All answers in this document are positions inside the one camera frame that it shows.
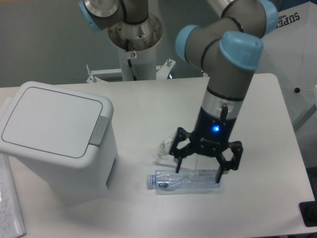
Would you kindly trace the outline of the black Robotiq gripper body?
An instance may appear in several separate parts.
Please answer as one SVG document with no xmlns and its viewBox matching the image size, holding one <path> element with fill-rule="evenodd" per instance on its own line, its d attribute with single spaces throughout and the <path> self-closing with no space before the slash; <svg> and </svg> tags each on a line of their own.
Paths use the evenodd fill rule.
<svg viewBox="0 0 317 238">
<path fill-rule="evenodd" d="M 191 143 L 195 153 L 218 158 L 223 151 L 236 151 L 237 142 L 229 142 L 236 119 L 228 118 L 228 107 L 220 109 L 220 117 L 215 117 L 200 109 L 195 128 L 191 133 Z"/>
</svg>

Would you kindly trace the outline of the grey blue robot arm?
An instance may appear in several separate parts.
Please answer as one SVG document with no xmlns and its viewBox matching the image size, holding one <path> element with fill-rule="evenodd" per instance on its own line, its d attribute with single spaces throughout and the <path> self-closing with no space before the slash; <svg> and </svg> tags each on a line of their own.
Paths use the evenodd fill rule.
<svg viewBox="0 0 317 238">
<path fill-rule="evenodd" d="M 262 37 L 276 28 L 278 11 L 269 0 L 213 0 L 210 5 L 217 22 L 188 25 L 176 37 L 177 54 L 210 79 L 194 130 L 178 128 L 169 153 L 178 165 L 192 154 L 216 158 L 219 183 L 224 172 L 239 167 L 242 143 L 229 137 L 259 66 Z M 79 7 L 92 30 L 108 30 L 125 80 L 155 78 L 162 25 L 146 0 L 82 0 Z"/>
</svg>

